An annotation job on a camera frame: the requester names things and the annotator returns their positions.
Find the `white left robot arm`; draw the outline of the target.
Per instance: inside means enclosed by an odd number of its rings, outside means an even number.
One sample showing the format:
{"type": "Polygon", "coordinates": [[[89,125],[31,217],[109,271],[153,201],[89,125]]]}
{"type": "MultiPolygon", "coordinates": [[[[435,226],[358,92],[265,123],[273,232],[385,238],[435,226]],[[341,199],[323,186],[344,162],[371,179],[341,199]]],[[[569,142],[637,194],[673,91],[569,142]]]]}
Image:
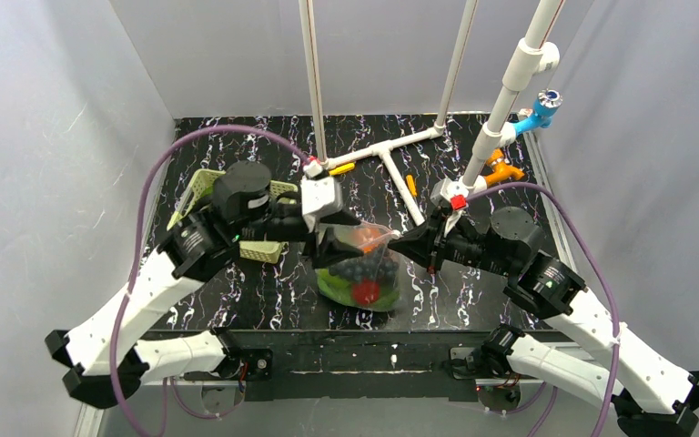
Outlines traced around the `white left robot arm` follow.
{"type": "Polygon", "coordinates": [[[316,268],[361,255],[337,236],[336,227],[359,220],[326,170],[308,165],[299,190],[279,196],[270,185],[263,164],[230,166],[146,258],[137,258],[135,276],[109,302],[72,330],[47,335],[52,358],[66,366],[63,383],[71,398],[108,409],[148,381],[187,372],[240,381],[256,374],[264,353],[242,350],[221,329],[169,340],[147,340],[146,333],[174,304],[238,260],[244,241],[299,242],[316,268]]]}

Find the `green apple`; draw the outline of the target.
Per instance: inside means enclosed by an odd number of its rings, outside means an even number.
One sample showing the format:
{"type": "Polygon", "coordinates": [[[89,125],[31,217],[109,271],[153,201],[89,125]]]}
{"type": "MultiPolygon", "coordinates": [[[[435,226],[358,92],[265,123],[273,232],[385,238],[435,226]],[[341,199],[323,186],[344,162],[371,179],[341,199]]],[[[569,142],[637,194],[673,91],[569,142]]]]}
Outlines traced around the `green apple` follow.
{"type": "Polygon", "coordinates": [[[344,306],[359,306],[359,303],[353,298],[352,282],[330,275],[326,269],[318,269],[316,275],[321,295],[344,306]]]}

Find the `dark grape bunch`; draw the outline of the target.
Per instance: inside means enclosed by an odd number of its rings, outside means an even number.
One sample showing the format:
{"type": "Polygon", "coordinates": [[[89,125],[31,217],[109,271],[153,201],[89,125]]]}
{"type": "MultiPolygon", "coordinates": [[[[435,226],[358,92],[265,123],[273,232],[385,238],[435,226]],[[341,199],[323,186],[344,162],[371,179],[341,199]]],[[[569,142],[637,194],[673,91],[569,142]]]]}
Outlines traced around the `dark grape bunch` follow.
{"type": "Polygon", "coordinates": [[[381,286],[390,285],[397,278],[400,263],[387,249],[376,249],[363,257],[347,259],[329,268],[331,275],[353,284],[373,280],[381,286]]]}

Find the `red apple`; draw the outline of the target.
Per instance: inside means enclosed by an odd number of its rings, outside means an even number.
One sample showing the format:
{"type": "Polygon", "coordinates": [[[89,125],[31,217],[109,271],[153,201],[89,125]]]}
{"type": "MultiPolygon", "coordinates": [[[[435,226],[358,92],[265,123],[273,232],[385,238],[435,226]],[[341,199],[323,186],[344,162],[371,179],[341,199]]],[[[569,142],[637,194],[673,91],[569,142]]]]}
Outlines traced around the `red apple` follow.
{"type": "Polygon", "coordinates": [[[362,307],[374,304],[380,299],[380,295],[380,284],[373,280],[363,280],[351,287],[353,301],[362,307]]]}

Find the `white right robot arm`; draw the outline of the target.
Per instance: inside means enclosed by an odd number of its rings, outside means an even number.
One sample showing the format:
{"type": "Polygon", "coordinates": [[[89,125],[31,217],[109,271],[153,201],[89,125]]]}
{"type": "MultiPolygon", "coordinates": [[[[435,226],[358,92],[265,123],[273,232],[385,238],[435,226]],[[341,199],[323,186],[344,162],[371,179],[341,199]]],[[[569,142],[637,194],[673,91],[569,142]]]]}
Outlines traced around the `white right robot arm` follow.
{"type": "Polygon", "coordinates": [[[615,411],[628,436],[690,436],[699,422],[699,371],[685,370],[618,324],[561,260],[542,249],[544,232],[521,208],[495,210],[482,229],[436,208],[390,248],[429,271],[446,261],[501,275],[512,303],[576,342],[587,360],[557,351],[508,324],[495,329],[458,370],[530,376],[615,411]]]}

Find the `clear zip top bag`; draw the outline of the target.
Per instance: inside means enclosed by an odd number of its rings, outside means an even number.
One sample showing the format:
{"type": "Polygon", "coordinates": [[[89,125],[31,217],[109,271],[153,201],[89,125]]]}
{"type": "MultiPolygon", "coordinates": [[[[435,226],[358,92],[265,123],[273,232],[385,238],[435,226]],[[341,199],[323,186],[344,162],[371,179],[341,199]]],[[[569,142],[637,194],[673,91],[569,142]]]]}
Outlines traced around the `clear zip top bag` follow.
{"type": "Polygon", "coordinates": [[[318,269],[320,293],[347,307],[393,311],[401,299],[398,281],[401,257],[390,250],[388,244],[400,233],[365,221],[357,226],[334,225],[332,228],[340,242],[362,250],[363,255],[318,269]]]}

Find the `green leafy vegetable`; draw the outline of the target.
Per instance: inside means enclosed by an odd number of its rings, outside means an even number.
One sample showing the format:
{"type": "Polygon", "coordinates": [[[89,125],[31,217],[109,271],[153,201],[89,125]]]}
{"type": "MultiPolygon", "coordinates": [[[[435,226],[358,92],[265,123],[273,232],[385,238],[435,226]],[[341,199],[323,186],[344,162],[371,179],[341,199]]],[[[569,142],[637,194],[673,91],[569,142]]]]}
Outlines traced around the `green leafy vegetable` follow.
{"type": "Polygon", "coordinates": [[[366,306],[364,308],[378,311],[389,311],[391,310],[400,299],[400,290],[395,287],[384,286],[381,288],[380,299],[372,305],[366,306]]]}

